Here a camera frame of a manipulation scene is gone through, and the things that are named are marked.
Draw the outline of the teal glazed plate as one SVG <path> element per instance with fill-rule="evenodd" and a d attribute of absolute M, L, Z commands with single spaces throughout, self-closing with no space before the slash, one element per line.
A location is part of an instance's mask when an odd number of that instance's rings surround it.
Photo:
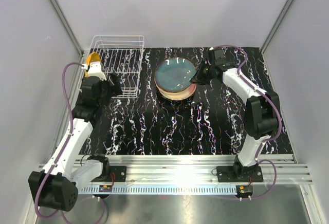
<path fill-rule="evenodd" d="M 162 61 L 156 68 L 154 80 L 156 85 L 166 92 L 180 92 L 187 89 L 195 75 L 194 64 L 185 58 L 176 57 Z"/>

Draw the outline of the orange polka dot plate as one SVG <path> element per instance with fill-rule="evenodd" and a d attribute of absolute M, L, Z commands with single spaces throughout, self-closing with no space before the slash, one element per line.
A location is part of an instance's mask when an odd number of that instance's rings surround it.
<path fill-rule="evenodd" d="M 100 56 L 98 53 L 96 52 L 92 52 L 91 54 L 89 54 L 87 56 L 87 59 L 86 59 L 86 69 L 85 69 L 85 73 L 87 72 L 87 70 L 89 69 L 89 64 L 91 62 L 96 62 L 96 61 L 100 61 L 101 62 L 101 59 L 100 59 Z"/>

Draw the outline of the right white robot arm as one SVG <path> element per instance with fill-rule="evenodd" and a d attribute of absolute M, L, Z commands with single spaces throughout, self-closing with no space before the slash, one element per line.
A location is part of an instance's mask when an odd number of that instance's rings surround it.
<path fill-rule="evenodd" d="M 208 50 L 208 61 L 201 62 L 191 83 L 210 84 L 217 79 L 231 88 L 245 104 L 243 126 L 246 138 L 234 163 L 226 170 L 217 167 L 219 181 L 250 182 L 261 176 L 258 156 L 265 143 L 275 139 L 282 129 L 280 100 L 276 92 L 267 92 L 256 86 L 233 62 L 229 62 L 219 49 Z"/>

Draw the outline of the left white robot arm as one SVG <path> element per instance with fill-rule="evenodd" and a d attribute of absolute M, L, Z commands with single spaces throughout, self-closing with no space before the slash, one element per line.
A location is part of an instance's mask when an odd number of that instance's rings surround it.
<path fill-rule="evenodd" d="M 74 207 L 78 192 L 91 181 L 109 179 L 111 169 L 104 155 L 90 155 L 77 170 L 73 166 L 103 109 L 112 97 L 120 94 L 120 83 L 113 73 L 104 80 L 98 76 L 82 78 L 81 91 L 62 141 L 44 167 L 39 172 L 33 171 L 28 178 L 36 210 L 46 207 L 68 212 Z"/>

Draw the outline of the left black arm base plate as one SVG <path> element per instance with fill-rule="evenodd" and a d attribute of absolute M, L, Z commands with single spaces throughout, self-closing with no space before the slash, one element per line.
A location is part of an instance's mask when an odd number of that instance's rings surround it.
<path fill-rule="evenodd" d="M 126 166 L 108 166 L 102 174 L 97 178 L 100 182 L 125 182 L 126 181 Z"/>

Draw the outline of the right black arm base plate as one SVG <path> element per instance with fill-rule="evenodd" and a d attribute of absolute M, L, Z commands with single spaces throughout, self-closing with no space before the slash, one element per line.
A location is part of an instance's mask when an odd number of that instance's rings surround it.
<path fill-rule="evenodd" d="M 256 164 L 250 167 L 239 168 L 232 166 L 217 166 L 216 175 L 218 182 L 263 182 L 263 173 L 261 167 Z"/>

